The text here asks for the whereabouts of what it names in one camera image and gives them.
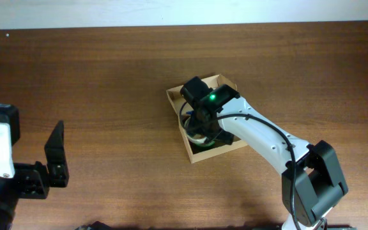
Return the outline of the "cream masking tape roll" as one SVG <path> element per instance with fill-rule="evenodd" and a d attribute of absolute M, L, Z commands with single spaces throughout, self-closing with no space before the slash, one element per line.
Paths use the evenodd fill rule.
<path fill-rule="evenodd" d="M 187 118 L 184 122 L 185 130 L 189 129 L 189 124 L 190 124 L 190 118 Z M 189 131 L 186 131 L 186 135 L 189 141 L 194 144 L 204 144 L 205 141 L 207 140 L 206 136 L 201 135 L 201 134 L 195 134 Z"/>

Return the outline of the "green tape roll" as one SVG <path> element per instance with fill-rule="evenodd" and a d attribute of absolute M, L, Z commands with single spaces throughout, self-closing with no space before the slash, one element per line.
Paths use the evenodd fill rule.
<path fill-rule="evenodd" d="M 210 146 L 213 146 L 215 144 L 215 141 L 208 141 L 206 139 L 196 139 L 192 143 L 200 148 L 208 148 Z"/>

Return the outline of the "brown cardboard box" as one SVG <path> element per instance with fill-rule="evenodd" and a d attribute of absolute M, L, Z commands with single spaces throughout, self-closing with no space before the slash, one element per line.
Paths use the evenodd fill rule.
<path fill-rule="evenodd" d="M 206 83 L 209 88 L 215 89 L 223 84 L 227 84 L 233 89 L 237 89 L 237 85 L 234 82 L 230 81 L 228 78 L 224 77 L 221 74 L 213 75 L 211 77 L 206 77 L 201 80 L 204 83 Z M 166 91 L 167 98 L 172 108 L 174 109 L 176 115 L 178 115 L 182 105 L 185 103 L 185 99 L 180 94 L 180 89 L 182 87 L 183 85 L 180 85 L 180 86 L 176 86 L 175 88 L 168 89 Z M 178 120 L 179 131 L 180 131 L 181 137 L 185 145 L 185 149 L 187 151 L 188 157 L 192 164 L 196 162 L 200 162 L 202 160 L 206 160 L 207 158 L 215 157 L 215 156 L 230 152 L 232 150 L 237 150 L 239 148 L 247 146 L 247 143 L 245 141 L 242 141 L 238 137 L 235 137 L 232 145 L 226 145 L 223 143 L 219 143 L 218 141 L 215 141 L 214 145 L 208 146 L 207 148 L 202 148 L 190 142 L 184 129 L 182 128 L 180 124 L 180 119 L 177 118 L 177 120 Z"/>

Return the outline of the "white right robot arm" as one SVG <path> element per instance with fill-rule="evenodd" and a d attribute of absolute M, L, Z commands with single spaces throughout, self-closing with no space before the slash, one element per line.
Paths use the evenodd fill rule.
<path fill-rule="evenodd" d="M 245 141 L 280 175 L 289 216 L 282 229 L 328 229 L 326 215 L 348 193 L 339 159 L 326 141 L 300 139 L 258 113 L 227 84 L 211 88 L 193 77 L 180 89 L 191 111 L 180 118 L 186 138 L 210 147 Z"/>

